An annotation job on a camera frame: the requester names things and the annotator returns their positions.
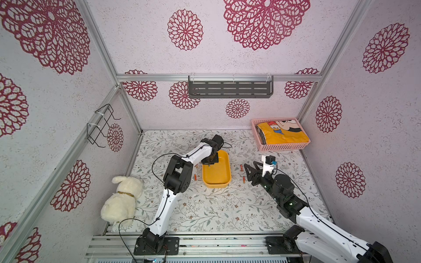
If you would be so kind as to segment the yellow plastic storage box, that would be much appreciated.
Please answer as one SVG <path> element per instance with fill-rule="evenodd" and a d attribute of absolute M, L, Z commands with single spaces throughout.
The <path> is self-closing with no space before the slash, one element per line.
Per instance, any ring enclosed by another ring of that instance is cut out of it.
<path fill-rule="evenodd" d="M 219 162 L 212 165 L 202 165 L 202 179 L 208 188 L 225 188 L 232 179 L 229 154 L 218 151 Z"/>

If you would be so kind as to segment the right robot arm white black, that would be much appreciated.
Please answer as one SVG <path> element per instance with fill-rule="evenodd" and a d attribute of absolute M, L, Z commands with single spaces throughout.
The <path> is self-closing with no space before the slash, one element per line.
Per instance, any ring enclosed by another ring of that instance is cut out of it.
<path fill-rule="evenodd" d="M 274 175 L 275 163 L 244 164 L 247 180 L 260 185 L 275 201 L 280 214 L 294 223 L 284 240 L 324 263 L 391 263 L 388 249 L 346 232 L 313 209 L 295 193 L 297 184 L 285 173 Z"/>

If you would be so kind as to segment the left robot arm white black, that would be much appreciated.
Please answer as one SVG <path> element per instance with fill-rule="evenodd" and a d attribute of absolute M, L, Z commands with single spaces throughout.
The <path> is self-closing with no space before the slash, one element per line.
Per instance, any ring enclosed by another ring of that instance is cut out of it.
<path fill-rule="evenodd" d="M 216 164 L 218 151 L 224 145 L 220 135 L 211 139 L 202 139 L 197 147 L 185 154 L 174 154 L 163 176 L 163 193 L 153 222 L 146 224 L 140 240 L 146 249 L 159 253 L 164 247 L 170 217 L 175 205 L 189 188 L 195 165 Z"/>

